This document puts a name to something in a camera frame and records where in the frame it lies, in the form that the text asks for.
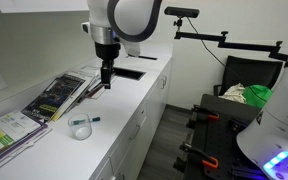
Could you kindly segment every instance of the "blue light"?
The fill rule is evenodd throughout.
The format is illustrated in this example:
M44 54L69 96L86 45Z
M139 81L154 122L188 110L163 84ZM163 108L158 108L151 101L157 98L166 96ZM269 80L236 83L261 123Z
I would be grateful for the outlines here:
M272 169L276 164L279 162L283 161L283 159L287 158L288 156L288 151L283 151L279 153L277 156L275 156L273 159L271 159L269 162L267 162L264 165L265 169Z
M283 151L277 155L277 157L282 160L285 159L287 156L288 156L288 151Z

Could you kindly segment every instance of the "wall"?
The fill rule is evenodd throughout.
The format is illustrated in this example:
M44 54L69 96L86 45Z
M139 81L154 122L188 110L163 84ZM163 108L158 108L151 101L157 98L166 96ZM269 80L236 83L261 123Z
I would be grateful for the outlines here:
M202 94L212 94L212 86L220 84L223 67L203 47L199 40L173 40L175 16L164 15L166 6L199 9L200 15L191 19L199 33L220 35L229 31L228 42L275 45L283 41L280 52L288 54L288 1L284 0L164 0L157 30L150 42L174 44L168 104L190 109L198 104ZM182 32L194 32L183 19ZM268 53L219 49L215 42L205 42L223 62L228 55L268 59Z
M0 101L95 57L88 12L0 14Z

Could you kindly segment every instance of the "floor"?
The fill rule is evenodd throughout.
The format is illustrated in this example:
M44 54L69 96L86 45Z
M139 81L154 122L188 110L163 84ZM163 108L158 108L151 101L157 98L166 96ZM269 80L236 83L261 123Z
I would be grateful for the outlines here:
M185 127L191 115L166 107L145 158L138 180L174 180L180 173L173 168L176 157L181 157L180 144L186 139Z

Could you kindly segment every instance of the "chair backrest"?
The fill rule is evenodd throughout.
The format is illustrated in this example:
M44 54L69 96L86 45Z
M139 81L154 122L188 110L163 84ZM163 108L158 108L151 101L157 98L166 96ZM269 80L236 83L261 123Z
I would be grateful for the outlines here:
M228 88L238 83L241 83L244 87L262 85L272 89L279 77L282 66L283 62L281 61L251 60L228 56L227 68L224 70L219 95L223 95Z

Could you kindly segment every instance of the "white countertop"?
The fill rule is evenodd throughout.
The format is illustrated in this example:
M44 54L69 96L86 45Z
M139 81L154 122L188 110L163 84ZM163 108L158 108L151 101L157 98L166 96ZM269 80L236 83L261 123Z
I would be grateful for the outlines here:
M0 180L89 179L109 156L119 134L171 59L172 47L144 46L142 52L158 60L124 58L121 53L114 65L146 72L140 81L118 77L100 98L85 99L58 121L49 123L50 133L0 168ZM75 140L67 125L69 117L77 113L101 118L92 123L92 135L83 141Z

